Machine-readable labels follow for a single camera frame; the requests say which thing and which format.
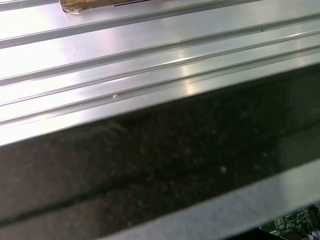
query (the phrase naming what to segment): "circuit board component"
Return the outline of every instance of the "circuit board component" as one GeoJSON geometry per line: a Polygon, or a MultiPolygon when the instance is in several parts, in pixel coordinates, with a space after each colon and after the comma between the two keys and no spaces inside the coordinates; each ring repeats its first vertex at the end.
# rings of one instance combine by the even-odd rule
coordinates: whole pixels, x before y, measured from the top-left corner
{"type": "Polygon", "coordinates": [[[290,239],[289,236],[293,233],[296,233],[297,236],[298,233],[302,233],[301,236],[304,234],[305,236],[311,236],[313,230],[319,227],[320,210],[311,205],[310,207],[299,208],[288,215],[277,217],[273,221],[261,225],[260,229],[284,239],[290,239]]]}

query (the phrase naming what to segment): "metal edge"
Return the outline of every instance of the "metal edge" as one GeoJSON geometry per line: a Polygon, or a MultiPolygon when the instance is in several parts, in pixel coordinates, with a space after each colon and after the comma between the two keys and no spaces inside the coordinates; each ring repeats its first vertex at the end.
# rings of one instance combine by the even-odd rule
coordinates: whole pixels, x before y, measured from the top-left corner
{"type": "Polygon", "coordinates": [[[46,116],[48,113],[51,115],[66,114],[68,112],[73,112],[74,107],[78,109],[79,106],[81,106],[81,108],[84,109],[88,107],[88,102],[91,103],[91,107],[96,107],[101,104],[106,104],[106,98],[112,98],[111,95],[114,94],[123,96],[126,92],[136,92],[141,88],[144,88],[144,90],[140,91],[141,94],[147,94],[152,91],[150,87],[154,88],[158,84],[163,85],[172,81],[176,82],[177,80],[223,71],[225,69],[230,69],[230,71],[232,71],[232,68],[235,67],[241,69],[241,66],[245,67],[252,64],[256,66],[259,62],[262,62],[263,65],[264,62],[268,60],[269,62],[279,62],[286,56],[288,56],[288,58],[294,58],[297,54],[300,56],[307,55],[310,51],[320,51],[320,45],[317,44],[320,42],[320,35],[312,35],[293,41],[298,41],[298,43],[291,43],[290,41],[282,42],[275,46],[270,46],[271,49],[269,51],[267,51],[268,48],[264,48],[261,53],[259,48],[253,48],[244,52],[234,53],[232,58],[229,55],[225,55],[220,58],[208,58],[199,62],[191,62],[189,65],[183,65],[181,69],[164,68],[159,71],[133,75],[133,79],[128,78],[124,80],[124,83],[120,82],[120,89],[119,84],[112,87],[112,85],[107,82],[103,82],[88,87],[17,102],[15,104],[4,105],[0,107],[0,127],[8,126],[8,124],[10,125],[10,122],[24,122],[23,119],[30,122],[34,117],[39,119],[39,115],[46,116]],[[182,75],[181,72],[186,68],[189,69],[188,73],[182,75]]]}
{"type": "Polygon", "coordinates": [[[100,240],[217,240],[320,199],[320,159],[100,240]]]}
{"type": "Polygon", "coordinates": [[[121,99],[112,103],[83,109],[68,114],[52,116],[46,114],[33,122],[0,128],[0,146],[26,140],[36,136],[75,127],[85,123],[110,118],[116,115],[152,107],[181,98],[195,96],[201,93],[237,85],[273,74],[282,73],[296,68],[306,67],[320,62],[320,53],[309,54],[281,62],[256,67],[249,70],[226,74],[202,81],[190,82],[165,90],[160,90],[136,97],[121,99]]]}

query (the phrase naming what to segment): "dark granite surface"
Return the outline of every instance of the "dark granite surface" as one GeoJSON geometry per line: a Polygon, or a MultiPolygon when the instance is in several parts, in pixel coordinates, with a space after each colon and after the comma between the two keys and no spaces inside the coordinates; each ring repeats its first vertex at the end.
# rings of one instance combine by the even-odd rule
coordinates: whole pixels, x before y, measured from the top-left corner
{"type": "Polygon", "coordinates": [[[320,157],[320,66],[0,148],[0,239],[92,240],[320,157]]]}

